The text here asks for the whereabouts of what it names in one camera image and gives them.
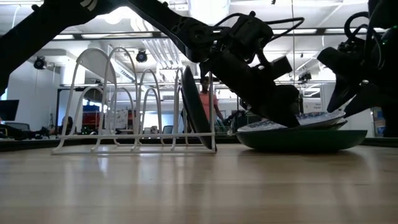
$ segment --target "ceiling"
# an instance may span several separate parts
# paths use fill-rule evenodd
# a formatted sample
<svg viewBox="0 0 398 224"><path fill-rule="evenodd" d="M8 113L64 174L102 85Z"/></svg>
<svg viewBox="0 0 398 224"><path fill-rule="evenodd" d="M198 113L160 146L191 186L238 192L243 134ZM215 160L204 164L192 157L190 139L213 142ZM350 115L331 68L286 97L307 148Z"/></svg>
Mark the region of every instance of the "ceiling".
<svg viewBox="0 0 398 224"><path fill-rule="evenodd" d="M187 4L187 2L184 0L169 0L168 2L171 8L177 8ZM305 22L300 26L301 29L319 27L342 28L349 16L355 12L367 11L368 8L366 1L361 0L276 0L275 5L272 5L271 2L271 0L232 0L229 7L229 13L232 14L235 12L240 12L248 14L251 11L255 11L256 17L263 21L304 17ZM188 16L187 10L174 10L178 14ZM6 33L9 29L11 29L14 21L14 15L16 15L15 24L17 24L31 12L32 9L30 6L0 5L0 34ZM236 19L232 18L227 21L225 25L232 26L235 21ZM363 23L368 23L368 21L366 19L356 19L352 23L352 27L356 27ZM271 27L275 29L287 29L291 26L291 23L286 23L272 25ZM131 26L130 19L122 19L119 23L111 25L104 20L104 17L97 17L87 24L69 27L64 31L64 33L99 32L134 32L134 29ZM346 37L343 35L281 37L271 43L268 43L264 50L266 57L269 58L269 60L280 57L281 55L287 55L290 63L297 70L297 73L301 72L298 69L303 67L306 67L307 70L317 73L319 66L317 66L317 61L313 59L316 57L316 54L325 47L336 47L340 42L345 40ZM145 45L142 43L142 41L138 39L92 40L92 42L99 42L101 46L122 46L129 49L145 48ZM52 42L47 46L47 48L57 46L58 49L64 47L65 50L69 50L70 52L79 52L80 50L73 48L74 45L75 44L65 45L63 42ZM186 59L183 55L181 55L181 58L183 64L185 64ZM121 61L121 63L129 66L127 60L123 61L123 56L121 57ZM156 66L156 62L153 59L149 59L147 64L139 64L140 70L143 70L145 67L154 69L154 66Z"/></svg>

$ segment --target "computer monitor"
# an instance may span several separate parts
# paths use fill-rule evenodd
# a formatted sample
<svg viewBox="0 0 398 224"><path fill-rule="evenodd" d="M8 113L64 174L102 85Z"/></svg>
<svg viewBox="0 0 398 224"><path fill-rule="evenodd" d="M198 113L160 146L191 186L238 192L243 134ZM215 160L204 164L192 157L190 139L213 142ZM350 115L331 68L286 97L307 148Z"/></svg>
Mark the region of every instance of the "computer monitor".
<svg viewBox="0 0 398 224"><path fill-rule="evenodd" d="M1 100L0 118L3 121L15 121L17 116L19 100Z"/></svg>

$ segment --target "green bowl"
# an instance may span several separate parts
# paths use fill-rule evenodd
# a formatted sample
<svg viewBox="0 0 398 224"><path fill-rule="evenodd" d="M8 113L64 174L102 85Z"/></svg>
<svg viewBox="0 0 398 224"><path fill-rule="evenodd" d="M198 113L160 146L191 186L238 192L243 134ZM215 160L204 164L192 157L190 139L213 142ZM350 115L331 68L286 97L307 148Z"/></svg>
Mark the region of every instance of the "green bowl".
<svg viewBox="0 0 398 224"><path fill-rule="evenodd" d="M361 144L367 131L253 131L236 133L245 146L274 152L336 152Z"/></svg>

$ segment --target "wooden table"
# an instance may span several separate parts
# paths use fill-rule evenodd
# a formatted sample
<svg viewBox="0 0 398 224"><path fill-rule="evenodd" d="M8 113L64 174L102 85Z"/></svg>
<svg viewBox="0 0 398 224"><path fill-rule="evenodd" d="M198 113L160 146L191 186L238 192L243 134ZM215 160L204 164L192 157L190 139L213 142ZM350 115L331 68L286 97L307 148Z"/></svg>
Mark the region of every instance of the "wooden table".
<svg viewBox="0 0 398 224"><path fill-rule="evenodd" d="M398 223L398 150L0 154L0 223Z"/></svg>

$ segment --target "black plate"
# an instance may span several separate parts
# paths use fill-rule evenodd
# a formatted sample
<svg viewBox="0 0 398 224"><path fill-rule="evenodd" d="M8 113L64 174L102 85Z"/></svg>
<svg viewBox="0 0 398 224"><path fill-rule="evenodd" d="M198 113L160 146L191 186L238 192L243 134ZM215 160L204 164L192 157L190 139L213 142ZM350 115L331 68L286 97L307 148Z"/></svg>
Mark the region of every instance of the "black plate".
<svg viewBox="0 0 398 224"><path fill-rule="evenodd" d="M236 133L245 146L262 151L335 152L361 144L367 131L252 131Z"/></svg>
<svg viewBox="0 0 398 224"><path fill-rule="evenodd" d="M201 104L198 88L193 79L192 71L189 66L181 76L181 90L183 94L184 107L190 117L190 123L196 133L210 133L210 125L206 117L205 110ZM201 143L211 149L211 136L199 137Z"/></svg>

